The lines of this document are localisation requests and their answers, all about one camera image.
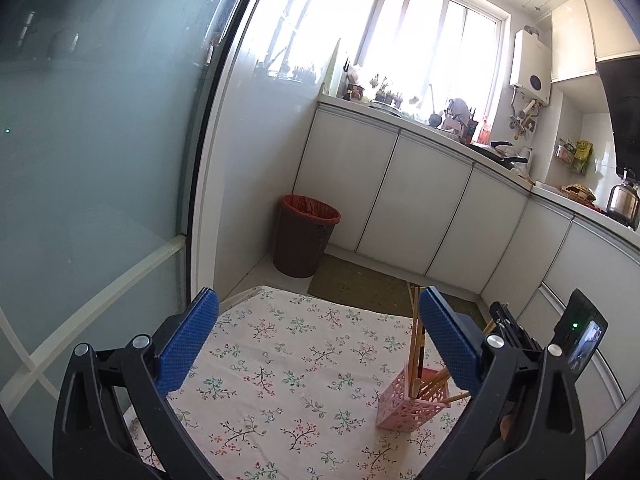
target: floral tablecloth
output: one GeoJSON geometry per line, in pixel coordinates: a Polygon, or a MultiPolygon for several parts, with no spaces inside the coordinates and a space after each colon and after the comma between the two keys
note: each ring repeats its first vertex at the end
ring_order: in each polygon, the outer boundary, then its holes
{"type": "MultiPolygon", "coordinates": [[[[466,399],[413,433],[376,428],[412,320],[266,286],[249,296],[220,315],[168,396],[217,471],[227,480],[413,478],[466,399]]],[[[443,365],[428,338],[425,365],[443,365]]],[[[459,392],[451,380],[449,389],[459,392]]],[[[142,458],[161,466],[137,421],[131,431],[142,458]]]]}

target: range hood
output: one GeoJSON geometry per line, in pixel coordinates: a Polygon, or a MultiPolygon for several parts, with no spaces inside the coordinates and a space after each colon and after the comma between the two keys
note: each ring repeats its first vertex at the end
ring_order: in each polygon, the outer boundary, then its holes
{"type": "Polygon", "coordinates": [[[640,178],[640,56],[596,63],[611,114],[616,173],[631,168],[640,178]]]}

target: metal screw cap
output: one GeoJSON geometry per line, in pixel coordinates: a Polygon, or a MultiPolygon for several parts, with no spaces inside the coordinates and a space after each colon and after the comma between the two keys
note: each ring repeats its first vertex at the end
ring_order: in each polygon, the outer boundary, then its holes
{"type": "Polygon", "coordinates": [[[504,346],[504,339],[502,339],[499,335],[491,334],[487,336],[486,342],[489,346],[493,348],[502,348],[504,346]]]}
{"type": "Polygon", "coordinates": [[[89,351],[89,345],[87,343],[80,343],[76,348],[74,348],[74,354],[76,355],[84,355],[89,351]]]}
{"type": "Polygon", "coordinates": [[[151,343],[151,339],[149,339],[148,335],[144,335],[144,334],[135,336],[135,338],[133,338],[133,341],[131,342],[131,344],[133,345],[133,348],[137,348],[137,349],[144,348],[149,343],[151,343]]]}
{"type": "Polygon", "coordinates": [[[562,349],[558,345],[549,345],[546,349],[549,350],[549,353],[553,357],[560,357],[562,355],[562,349]]]}

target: tile floor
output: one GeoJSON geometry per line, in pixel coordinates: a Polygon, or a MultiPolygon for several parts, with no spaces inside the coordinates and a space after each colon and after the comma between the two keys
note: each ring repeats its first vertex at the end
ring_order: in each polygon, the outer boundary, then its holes
{"type": "Polygon", "coordinates": [[[228,298],[258,285],[287,290],[296,294],[306,294],[313,277],[292,278],[273,266],[273,255],[268,253],[228,294],[228,298]]]}

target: pink pencil holder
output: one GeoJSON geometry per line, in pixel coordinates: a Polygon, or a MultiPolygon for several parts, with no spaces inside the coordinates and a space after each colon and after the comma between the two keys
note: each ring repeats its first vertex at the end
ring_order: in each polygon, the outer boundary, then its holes
{"type": "MultiPolygon", "coordinates": [[[[421,378],[429,381],[439,370],[422,368],[421,378]]],[[[449,397],[449,388],[444,383],[428,400],[412,399],[409,397],[409,384],[406,365],[389,385],[378,401],[378,416],[376,426],[383,430],[411,432],[420,428],[443,408],[450,408],[450,404],[440,401],[449,397]]]]}

